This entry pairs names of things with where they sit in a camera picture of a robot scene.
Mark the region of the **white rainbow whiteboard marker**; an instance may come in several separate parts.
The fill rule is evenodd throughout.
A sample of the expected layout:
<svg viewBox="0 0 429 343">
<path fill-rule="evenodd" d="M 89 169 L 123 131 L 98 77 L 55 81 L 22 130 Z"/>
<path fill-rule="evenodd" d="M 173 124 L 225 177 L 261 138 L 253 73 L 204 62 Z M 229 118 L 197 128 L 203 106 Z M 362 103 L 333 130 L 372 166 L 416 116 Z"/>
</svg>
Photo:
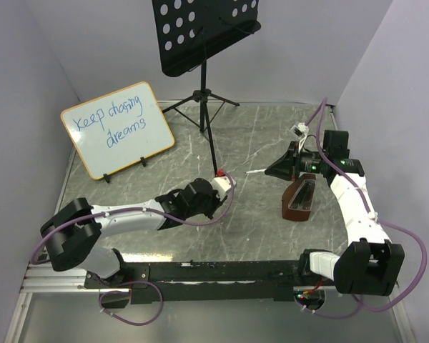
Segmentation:
<svg viewBox="0 0 429 343">
<path fill-rule="evenodd" d="M 246 174 L 259 174 L 259 173 L 264 173 L 265 171 L 266 169 L 254 169 L 254 170 L 246 171 Z"/>
</svg>

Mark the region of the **orange framed whiteboard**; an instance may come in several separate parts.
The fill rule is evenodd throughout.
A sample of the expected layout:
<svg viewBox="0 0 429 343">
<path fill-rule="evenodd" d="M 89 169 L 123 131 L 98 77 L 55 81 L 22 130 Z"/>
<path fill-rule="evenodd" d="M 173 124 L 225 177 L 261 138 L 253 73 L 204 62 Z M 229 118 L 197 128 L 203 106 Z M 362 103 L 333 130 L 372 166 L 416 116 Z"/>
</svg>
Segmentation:
<svg viewBox="0 0 429 343">
<path fill-rule="evenodd" d="M 60 118 L 88 175 L 96 180 L 175 144 L 145 81 L 66 109 Z"/>
</svg>

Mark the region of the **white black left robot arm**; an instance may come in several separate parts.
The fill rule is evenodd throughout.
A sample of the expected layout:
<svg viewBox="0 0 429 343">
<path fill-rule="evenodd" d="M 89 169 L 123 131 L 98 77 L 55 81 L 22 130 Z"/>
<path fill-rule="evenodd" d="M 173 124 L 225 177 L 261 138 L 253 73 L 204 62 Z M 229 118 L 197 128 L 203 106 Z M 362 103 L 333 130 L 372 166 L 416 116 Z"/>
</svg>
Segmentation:
<svg viewBox="0 0 429 343">
<path fill-rule="evenodd" d="M 214 224 L 215 212 L 234 186 L 226 176 L 212 181 L 197 178 L 183 189 L 147 202 L 110 207 L 77 198 L 41 227 L 40 247 L 46 249 L 54 271 L 78 267 L 96 273 L 111 287 L 119 287 L 127 278 L 122 256 L 115 249 L 101 247 L 100 239 L 139 230 L 192 226 L 191 218 L 200 214 L 207 217 L 208 224 Z"/>
</svg>

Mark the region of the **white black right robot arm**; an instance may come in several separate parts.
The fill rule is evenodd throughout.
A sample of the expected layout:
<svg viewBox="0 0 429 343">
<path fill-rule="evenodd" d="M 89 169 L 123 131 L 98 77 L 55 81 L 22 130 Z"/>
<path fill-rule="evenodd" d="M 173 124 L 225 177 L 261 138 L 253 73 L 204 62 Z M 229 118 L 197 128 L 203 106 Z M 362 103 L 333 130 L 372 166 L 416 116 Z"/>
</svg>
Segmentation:
<svg viewBox="0 0 429 343">
<path fill-rule="evenodd" d="M 293 222 L 310 218 L 315 177 L 320 174 L 338 202 L 348 242 L 341 255 L 306 249 L 300 255 L 299 279 L 314 284 L 324 277 L 334 281 L 342 294 L 390 295 L 405 252 L 401 245 L 391 242 L 378 223 L 362 165 L 349 157 L 349 134 L 327 130 L 322 150 L 309 151 L 304 148 L 304 130 L 294 126 L 292 132 L 296 140 L 265 170 L 266 175 L 289 182 L 281 199 L 282 218 Z"/>
</svg>

